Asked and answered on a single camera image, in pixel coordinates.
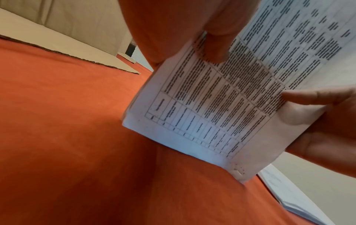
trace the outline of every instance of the hand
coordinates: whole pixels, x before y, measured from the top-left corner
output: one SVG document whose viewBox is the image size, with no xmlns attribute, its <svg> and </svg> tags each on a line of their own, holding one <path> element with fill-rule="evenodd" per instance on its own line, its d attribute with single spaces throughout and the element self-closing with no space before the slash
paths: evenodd
<svg viewBox="0 0 356 225">
<path fill-rule="evenodd" d="M 231 42 L 257 10 L 260 0 L 119 0 L 132 37 L 153 68 L 207 31 L 205 55 L 228 58 Z"/>
<path fill-rule="evenodd" d="M 301 105 L 329 105 L 287 152 L 356 178 L 356 86 L 287 90 L 282 97 Z"/>
</svg>

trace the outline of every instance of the orange fabric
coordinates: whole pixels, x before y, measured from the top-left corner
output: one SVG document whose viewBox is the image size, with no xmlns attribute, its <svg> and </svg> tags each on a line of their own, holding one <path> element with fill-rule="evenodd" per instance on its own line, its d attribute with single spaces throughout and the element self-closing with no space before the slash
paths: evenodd
<svg viewBox="0 0 356 225">
<path fill-rule="evenodd" d="M 135 75 L 0 40 L 0 224 L 309 224 L 121 126 Z"/>
</svg>

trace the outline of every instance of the human hand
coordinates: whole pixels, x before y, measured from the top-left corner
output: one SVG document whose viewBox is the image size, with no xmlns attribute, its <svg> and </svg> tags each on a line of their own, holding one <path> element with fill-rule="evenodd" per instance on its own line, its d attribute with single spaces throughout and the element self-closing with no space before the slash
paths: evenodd
<svg viewBox="0 0 356 225">
<path fill-rule="evenodd" d="M 228 58 L 233 39 L 257 10 L 260 0 L 119 0 L 132 37 L 153 68 L 175 55 L 203 30 L 205 56 Z"/>
<path fill-rule="evenodd" d="M 356 178 L 356 86 L 287 90 L 282 97 L 301 105 L 330 105 L 286 152 Z"/>
</svg>

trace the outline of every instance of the white paper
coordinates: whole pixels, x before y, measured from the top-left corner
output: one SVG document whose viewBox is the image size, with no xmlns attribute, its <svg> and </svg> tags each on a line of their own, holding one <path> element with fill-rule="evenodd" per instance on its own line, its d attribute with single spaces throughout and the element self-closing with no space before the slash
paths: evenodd
<svg viewBox="0 0 356 225">
<path fill-rule="evenodd" d="M 338 66 L 356 58 L 355 13 L 352 1 L 264 0 L 228 61 L 199 59 L 203 36 L 187 43 L 155 71 L 123 125 L 246 181 L 324 112 L 284 103 L 282 90 L 355 82 Z"/>
<path fill-rule="evenodd" d="M 286 210 L 318 225 L 335 225 L 312 200 L 273 165 L 268 165 L 258 175 Z"/>
</svg>

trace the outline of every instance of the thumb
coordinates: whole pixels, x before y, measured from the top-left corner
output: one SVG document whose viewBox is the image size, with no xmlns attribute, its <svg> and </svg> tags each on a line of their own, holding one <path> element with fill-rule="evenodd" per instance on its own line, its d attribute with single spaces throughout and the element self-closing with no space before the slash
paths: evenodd
<svg viewBox="0 0 356 225">
<path fill-rule="evenodd" d="M 284 100 L 300 105 L 339 104 L 356 94 L 355 86 L 327 87 L 310 90 L 285 90 Z"/>
<path fill-rule="evenodd" d="M 229 48 L 236 34 L 216 36 L 207 33 L 205 40 L 205 56 L 212 63 L 222 63 L 229 58 Z"/>
</svg>

